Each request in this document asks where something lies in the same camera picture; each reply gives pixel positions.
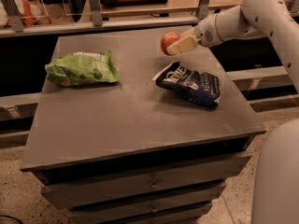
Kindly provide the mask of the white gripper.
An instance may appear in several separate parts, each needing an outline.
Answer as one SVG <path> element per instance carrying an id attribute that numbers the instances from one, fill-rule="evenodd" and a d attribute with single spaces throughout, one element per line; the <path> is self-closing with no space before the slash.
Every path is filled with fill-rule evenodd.
<path id="1" fill-rule="evenodd" d="M 173 42 L 166 48 L 168 55 L 192 51 L 200 44 L 203 47 L 214 47 L 222 43 L 217 27 L 217 14 L 210 15 L 193 28 L 180 34 L 181 39 Z"/>

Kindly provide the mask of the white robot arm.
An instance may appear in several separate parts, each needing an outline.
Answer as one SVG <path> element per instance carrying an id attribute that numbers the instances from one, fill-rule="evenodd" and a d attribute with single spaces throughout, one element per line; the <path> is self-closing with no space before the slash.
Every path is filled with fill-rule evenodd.
<path id="1" fill-rule="evenodd" d="M 248 64 L 283 66 L 299 89 L 299 24 L 284 0 L 243 0 L 238 6 L 209 15 L 190 30 L 171 32 L 161 40 L 166 55 L 201 45 L 216 48 L 230 41 L 260 38 L 261 50 L 245 50 Z M 272 131 L 257 164 L 250 224 L 299 224 L 299 119 Z"/>

